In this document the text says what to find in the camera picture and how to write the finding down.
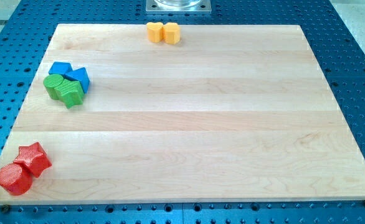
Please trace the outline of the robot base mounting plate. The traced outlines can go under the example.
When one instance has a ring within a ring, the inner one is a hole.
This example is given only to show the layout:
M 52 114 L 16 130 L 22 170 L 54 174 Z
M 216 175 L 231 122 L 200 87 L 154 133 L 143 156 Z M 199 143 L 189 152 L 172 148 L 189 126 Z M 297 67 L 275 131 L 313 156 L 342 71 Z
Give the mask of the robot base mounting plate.
M 148 14 L 211 13 L 211 0 L 144 0 Z

